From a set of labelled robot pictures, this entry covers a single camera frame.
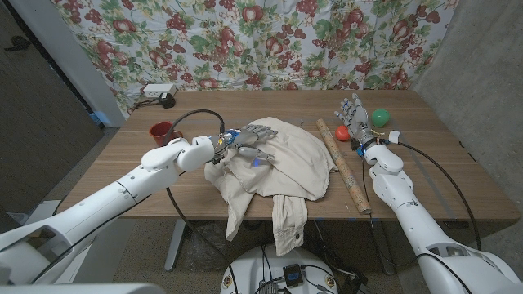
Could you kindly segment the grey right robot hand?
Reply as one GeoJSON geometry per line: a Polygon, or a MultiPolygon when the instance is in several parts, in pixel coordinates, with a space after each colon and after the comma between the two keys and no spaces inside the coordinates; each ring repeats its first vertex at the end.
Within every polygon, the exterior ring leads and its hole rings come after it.
{"type": "Polygon", "coordinates": [[[372,133],[367,110],[359,96],[352,93],[350,99],[344,98],[340,104],[340,111],[335,111],[334,115],[347,127],[351,139],[360,144],[363,152],[376,145],[376,137],[372,133]]]}

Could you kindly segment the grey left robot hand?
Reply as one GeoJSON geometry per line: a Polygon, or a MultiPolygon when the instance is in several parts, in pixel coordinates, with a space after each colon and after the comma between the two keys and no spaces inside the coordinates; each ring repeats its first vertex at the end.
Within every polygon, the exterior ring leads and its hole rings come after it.
{"type": "Polygon", "coordinates": [[[237,150],[240,155],[247,158],[274,160],[272,154],[263,152],[254,145],[277,134],[278,132],[271,127],[249,124],[240,129],[225,130],[218,135],[210,136],[209,139],[214,146],[214,157],[211,162],[218,164],[230,149],[237,150]]]}

